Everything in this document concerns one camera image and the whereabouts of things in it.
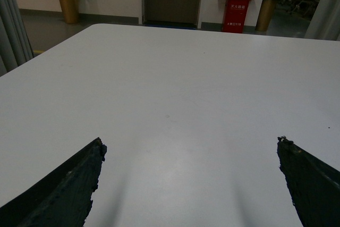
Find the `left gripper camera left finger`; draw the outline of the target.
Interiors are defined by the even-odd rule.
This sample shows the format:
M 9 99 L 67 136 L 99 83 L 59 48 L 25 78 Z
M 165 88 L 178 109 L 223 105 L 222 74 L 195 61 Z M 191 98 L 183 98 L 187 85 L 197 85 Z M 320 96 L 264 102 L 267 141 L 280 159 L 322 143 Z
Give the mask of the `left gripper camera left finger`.
M 1 207 L 1 226 L 84 226 L 107 152 L 100 138 Z

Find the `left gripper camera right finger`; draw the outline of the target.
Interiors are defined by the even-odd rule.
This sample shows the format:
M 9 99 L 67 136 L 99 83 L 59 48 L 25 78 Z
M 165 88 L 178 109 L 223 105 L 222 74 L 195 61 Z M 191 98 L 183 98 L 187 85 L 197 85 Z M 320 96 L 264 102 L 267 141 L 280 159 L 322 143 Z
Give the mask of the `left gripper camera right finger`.
M 284 136 L 277 154 L 302 225 L 339 226 L 339 171 Z

